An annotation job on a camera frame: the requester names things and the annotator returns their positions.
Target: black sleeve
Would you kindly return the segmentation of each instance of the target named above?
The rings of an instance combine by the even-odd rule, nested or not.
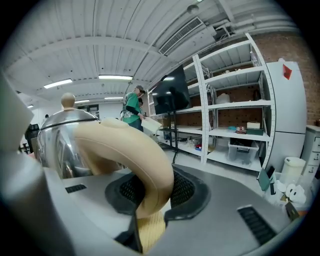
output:
[[[126,106],[125,109],[128,110],[128,111],[130,111],[130,112],[131,112],[132,114],[134,114],[134,115],[138,115],[138,114],[139,114],[139,112],[136,111],[135,108],[132,107],[132,106]]]

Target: wooden knob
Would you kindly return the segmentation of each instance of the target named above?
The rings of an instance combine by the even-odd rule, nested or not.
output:
[[[76,101],[75,96],[70,92],[66,92],[61,97],[61,104],[62,104],[64,109],[73,108],[74,104],[75,104],[75,101]]]

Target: white corrugated ceiling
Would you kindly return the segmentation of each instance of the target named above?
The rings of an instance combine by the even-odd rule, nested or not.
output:
[[[199,9],[188,13],[192,4]],[[194,17],[204,25],[167,56],[160,54]],[[256,19],[254,27],[246,22],[250,19]],[[65,92],[77,100],[123,95],[135,85],[147,88],[170,67],[213,44],[212,25],[222,20],[234,24],[233,34],[295,28],[272,0],[44,0],[8,41],[1,65],[16,90],[49,101]],[[103,74],[133,76],[132,84],[101,81]],[[73,84],[43,87],[65,79]]]

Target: drawer cabinet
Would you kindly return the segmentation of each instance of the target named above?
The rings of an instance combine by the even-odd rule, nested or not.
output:
[[[307,125],[301,158],[306,161],[302,175],[311,183],[320,165],[320,127]]]

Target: kettle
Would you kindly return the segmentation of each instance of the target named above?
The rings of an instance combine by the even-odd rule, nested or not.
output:
[[[53,114],[42,124],[37,137],[37,159],[43,167],[56,170],[61,179],[91,176],[74,139],[79,123],[99,122],[84,110],[74,108],[75,96],[65,93],[61,98],[63,110]]]

